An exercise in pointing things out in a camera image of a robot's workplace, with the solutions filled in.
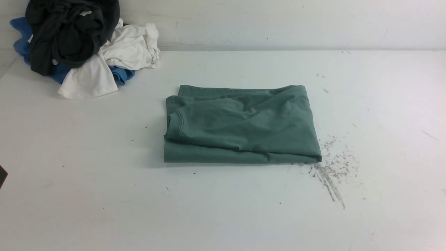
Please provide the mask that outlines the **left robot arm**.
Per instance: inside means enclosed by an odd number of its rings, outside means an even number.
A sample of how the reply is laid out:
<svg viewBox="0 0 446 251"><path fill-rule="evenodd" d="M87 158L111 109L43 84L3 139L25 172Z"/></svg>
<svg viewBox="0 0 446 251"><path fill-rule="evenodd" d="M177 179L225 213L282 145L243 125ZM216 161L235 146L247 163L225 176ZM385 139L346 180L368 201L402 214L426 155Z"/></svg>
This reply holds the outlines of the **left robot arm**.
<svg viewBox="0 0 446 251"><path fill-rule="evenodd" d="M7 171L2 166L0 166L0 188L2 188L7 176Z"/></svg>

